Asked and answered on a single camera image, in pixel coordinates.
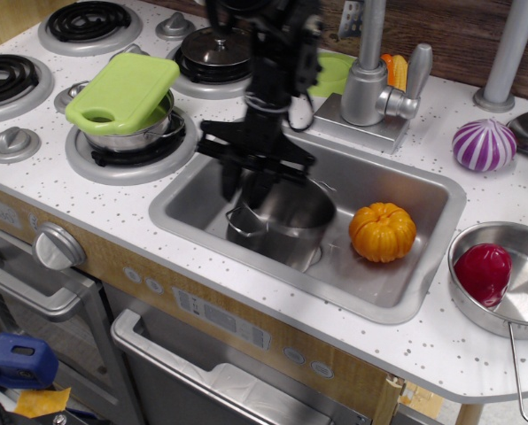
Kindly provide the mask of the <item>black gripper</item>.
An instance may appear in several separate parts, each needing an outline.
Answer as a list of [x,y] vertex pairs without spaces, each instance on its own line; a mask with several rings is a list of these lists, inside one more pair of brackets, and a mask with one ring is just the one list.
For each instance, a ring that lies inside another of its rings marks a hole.
[[197,151],[221,161],[221,194],[231,200],[237,193],[243,168],[254,171],[247,183],[247,204],[261,206],[275,176],[304,179],[315,156],[292,142],[283,131],[289,118],[291,97],[269,102],[246,94],[245,116],[238,121],[204,120]]

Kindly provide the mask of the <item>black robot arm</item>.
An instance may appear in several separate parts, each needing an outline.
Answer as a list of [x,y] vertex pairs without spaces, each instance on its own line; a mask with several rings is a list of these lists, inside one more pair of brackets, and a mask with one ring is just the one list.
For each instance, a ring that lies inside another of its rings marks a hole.
[[252,79],[245,91],[245,117],[237,122],[204,120],[198,152],[221,163],[221,193],[240,191],[259,207],[274,184],[305,183],[312,154],[291,142],[282,125],[291,101],[306,96],[321,70],[318,44],[322,17],[317,1],[208,1],[217,35],[231,35],[238,20],[249,23]]

